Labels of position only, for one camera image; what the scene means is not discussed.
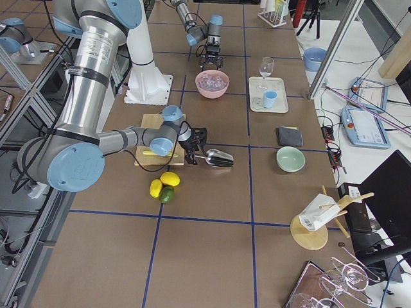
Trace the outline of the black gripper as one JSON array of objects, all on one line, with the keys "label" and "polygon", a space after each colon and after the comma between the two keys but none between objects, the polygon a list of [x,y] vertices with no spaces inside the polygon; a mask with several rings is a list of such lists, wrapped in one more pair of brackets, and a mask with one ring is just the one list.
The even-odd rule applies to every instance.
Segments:
[{"label": "black gripper", "polygon": [[185,150],[185,161],[189,165],[196,165],[196,151],[204,151],[204,146],[207,141],[206,128],[187,128],[186,131],[179,136],[178,142]]},{"label": "black gripper", "polygon": [[221,36],[208,36],[205,45],[205,56],[201,56],[198,61],[201,70],[204,70],[207,62],[216,62],[217,69],[223,67],[223,57],[219,55],[220,40]]}]

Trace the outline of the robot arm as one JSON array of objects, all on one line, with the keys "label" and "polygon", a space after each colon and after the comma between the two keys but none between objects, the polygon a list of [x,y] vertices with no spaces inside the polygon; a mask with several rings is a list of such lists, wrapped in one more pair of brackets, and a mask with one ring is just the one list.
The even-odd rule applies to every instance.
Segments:
[{"label": "robot arm", "polygon": [[186,38],[191,47],[198,46],[196,57],[202,70],[206,65],[214,65],[217,70],[223,67],[221,51],[221,28],[223,17],[212,15],[209,22],[196,13],[190,12],[187,1],[170,1],[186,31]]},{"label": "robot arm", "polygon": [[19,151],[21,175],[60,191],[78,192],[99,179],[107,154],[148,146],[165,156],[176,144],[190,154],[196,152],[196,135],[175,105],[162,111],[158,129],[132,126],[98,131],[119,46],[129,44],[135,62],[132,75],[138,84],[130,88],[133,98],[153,96],[169,87],[153,62],[142,1],[55,1],[53,21],[59,32],[78,38],[80,44],[68,71],[60,116],[47,134],[28,141]]}]

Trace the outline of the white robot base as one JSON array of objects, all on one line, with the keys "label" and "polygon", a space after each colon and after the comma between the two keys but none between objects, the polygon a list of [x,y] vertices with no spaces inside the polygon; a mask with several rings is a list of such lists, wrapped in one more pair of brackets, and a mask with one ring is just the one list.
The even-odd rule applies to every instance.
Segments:
[{"label": "white robot base", "polygon": [[127,12],[134,28],[127,37],[132,68],[125,103],[166,105],[173,76],[162,74],[155,64],[143,2],[131,1]]}]

